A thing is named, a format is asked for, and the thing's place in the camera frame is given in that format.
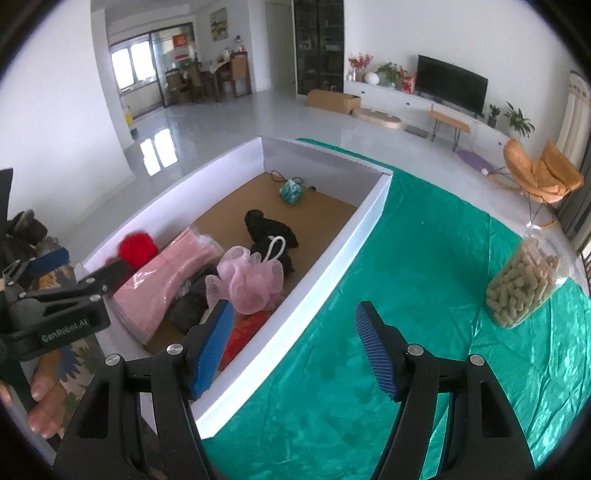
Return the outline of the person's hand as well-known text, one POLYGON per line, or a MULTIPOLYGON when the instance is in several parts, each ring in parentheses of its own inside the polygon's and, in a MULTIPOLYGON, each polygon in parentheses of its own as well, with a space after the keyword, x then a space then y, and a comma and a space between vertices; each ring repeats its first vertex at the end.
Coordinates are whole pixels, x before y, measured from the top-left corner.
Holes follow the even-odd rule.
POLYGON ((27 414, 27 424, 33 433, 44 439, 64 432, 62 423, 67 392, 58 379, 61 358, 60 351, 43 355, 31 379, 30 391, 35 406, 27 414))

